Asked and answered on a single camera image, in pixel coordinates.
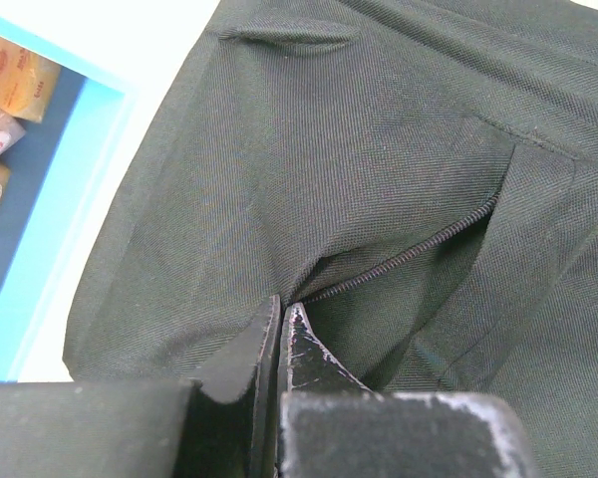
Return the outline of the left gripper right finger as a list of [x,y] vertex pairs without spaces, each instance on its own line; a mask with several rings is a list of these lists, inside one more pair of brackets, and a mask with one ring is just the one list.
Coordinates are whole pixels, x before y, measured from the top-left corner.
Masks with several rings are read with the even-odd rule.
[[501,399],[464,392],[380,393],[359,382],[295,304],[278,368],[283,477],[525,477],[528,441]]

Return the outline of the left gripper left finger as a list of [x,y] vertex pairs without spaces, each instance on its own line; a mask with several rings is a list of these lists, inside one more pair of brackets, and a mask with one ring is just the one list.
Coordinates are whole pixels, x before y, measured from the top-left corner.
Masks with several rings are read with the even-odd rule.
[[0,477],[272,477],[281,307],[189,378],[0,383]]

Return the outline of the black student backpack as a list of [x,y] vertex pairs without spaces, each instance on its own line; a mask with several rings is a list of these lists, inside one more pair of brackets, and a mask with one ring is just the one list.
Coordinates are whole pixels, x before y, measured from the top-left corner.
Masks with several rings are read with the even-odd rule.
[[598,477],[598,11],[222,1],[68,317],[74,379],[191,373],[276,296],[383,391],[489,392]]

